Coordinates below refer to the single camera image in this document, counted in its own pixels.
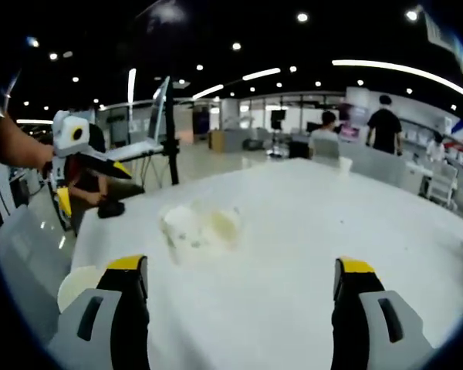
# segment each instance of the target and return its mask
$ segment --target black ceiling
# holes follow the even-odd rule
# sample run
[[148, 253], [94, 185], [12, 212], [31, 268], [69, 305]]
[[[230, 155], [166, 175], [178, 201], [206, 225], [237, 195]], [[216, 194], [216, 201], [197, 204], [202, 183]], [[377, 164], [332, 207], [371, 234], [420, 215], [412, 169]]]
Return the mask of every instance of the black ceiling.
[[[392, 62], [463, 86], [455, 57], [427, 41], [423, 17], [414, 24], [406, 20], [404, 13], [416, 2], [165, 0], [151, 7], [153, 3], [72, 0], [14, 7], [7, 22], [21, 37], [36, 37], [40, 46], [29, 48], [22, 63], [11, 114], [51, 119], [58, 109], [84, 109], [95, 98], [104, 105], [124, 102], [127, 73], [135, 67], [135, 100], [150, 99], [159, 84], [154, 77], [168, 73], [191, 83], [176, 90], [176, 96], [192, 96], [230, 82], [236, 83], [227, 85], [220, 96], [231, 91], [246, 97], [314, 90], [316, 80], [323, 90], [343, 91], [363, 79], [369, 89], [402, 96], [412, 88], [415, 99], [446, 110], [456, 104], [456, 114], [463, 118], [463, 97], [435, 82], [401, 72], [331, 66], [332, 59]], [[444, 3], [426, 1], [424, 6], [439, 22], [453, 26], [463, 40], [463, 2], [446, 2], [446, 8]], [[180, 9], [174, 22], [169, 22], [171, 17], [161, 5]], [[309, 21], [298, 23], [298, 12], [307, 13]], [[233, 42], [240, 42], [242, 49], [232, 51]], [[67, 51], [73, 56], [64, 59]], [[49, 60], [51, 52], [59, 55], [55, 62]], [[196, 70], [197, 64], [204, 70]], [[290, 73], [290, 66], [296, 66], [297, 72]], [[282, 72], [241, 81], [245, 74], [274, 67]], [[78, 83], [72, 81], [74, 76], [79, 77]], [[23, 106], [26, 100], [29, 106]]]

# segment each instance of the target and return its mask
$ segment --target person in white shirt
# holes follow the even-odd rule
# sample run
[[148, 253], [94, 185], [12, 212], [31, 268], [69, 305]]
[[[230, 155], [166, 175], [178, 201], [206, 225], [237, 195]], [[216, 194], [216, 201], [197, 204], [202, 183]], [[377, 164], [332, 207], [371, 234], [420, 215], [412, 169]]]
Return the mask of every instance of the person in white shirt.
[[434, 139], [427, 146], [427, 157], [431, 162], [442, 162], [445, 158], [443, 137], [440, 133], [435, 133]]
[[314, 147], [314, 139], [327, 139], [332, 141], [338, 141], [338, 135], [334, 132], [336, 127], [336, 116], [329, 110], [323, 112], [322, 115], [323, 124], [320, 129], [313, 131], [310, 134], [309, 140], [309, 158], [312, 158], [316, 154], [316, 148]]

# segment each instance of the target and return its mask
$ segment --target white cloth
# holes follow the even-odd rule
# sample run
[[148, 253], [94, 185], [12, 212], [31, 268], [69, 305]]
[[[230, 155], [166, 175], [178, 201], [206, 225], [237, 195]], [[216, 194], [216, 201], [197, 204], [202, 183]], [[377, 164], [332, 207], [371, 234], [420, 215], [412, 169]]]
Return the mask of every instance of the white cloth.
[[338, 141], [338, 135], [328, 129], [318, 129], [310, 134], [309, 148], [314, 149], [314, 139]]
[[427, 146], [427, 155], [432, 161], [441, 162], [445, 157], [444, 144], [437, 144], [435, 141], [431, 140]]

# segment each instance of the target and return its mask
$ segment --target seated person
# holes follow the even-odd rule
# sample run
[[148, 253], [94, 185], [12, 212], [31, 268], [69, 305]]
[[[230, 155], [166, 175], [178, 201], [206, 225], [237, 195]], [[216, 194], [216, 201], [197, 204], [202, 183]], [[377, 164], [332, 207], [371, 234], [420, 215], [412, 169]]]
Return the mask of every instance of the seated person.
[[323, 112], [322, 116], [323, 123], [321, 127], [310, 134], [309, 140], [309, 158], [312, 158], [316, 154], [316, 148], [314, 146], [315, 139], [325, 139], [338, 142], [338, 135], [334, 132], [336, 128], [336, 116], [329, 110]]
[[427, 146], [427, 158], [431, 162], [442, 162], [445, 158], [443, 137], [440, 133], [435, 133], [434, 139]]
[[[90, 124], [90, 146], [98, 152], [106, 152], [103, 132], [93, 124]], [[67, 178], [72, 208], [70, 224], [76, 235], [86, 210], [98, 206], [105, 199], [122, 200], [144, 193], [144, 189], [135, 183], [123, 183], [82, 169], [74, 159], [69, 161]]]

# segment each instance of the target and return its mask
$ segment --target office floor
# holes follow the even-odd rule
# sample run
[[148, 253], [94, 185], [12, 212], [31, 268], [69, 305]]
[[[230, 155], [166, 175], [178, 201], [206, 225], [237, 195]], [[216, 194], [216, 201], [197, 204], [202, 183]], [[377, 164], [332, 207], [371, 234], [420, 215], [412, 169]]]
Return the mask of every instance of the office floor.
[[[180, 183], [188, 183], [215, 174], [250, 168], [267, 160], [269, 159], [264, 151], [218, 154], [210, 151], [207, 143], [198, 143], [181, 147], [181, 152], [177, 157], [177, 166]], [[169, 187], [171, 185], [171, 176], [167, 161], [167, 157], [164, 156], [152, 157], [151, 162], [154, 167], [150, 165], [147, 168], [145, 176], [144, 188], [147, 193], [156, 193], [160, 189], [160, 185], [162, 187]], [[131, 170], [136, 182], [142, 184], [140, 170], [143, 160], [135, 160], [125, 163], [125, 165]], [[59, 249], [72, 257], [76, 237], [72, 231], [63, 233], [49, 197], [48, 187], [43, 187], [32, 197], [29, 208], [38, 216], [43, 227], [51, 228], [58, 236]]]

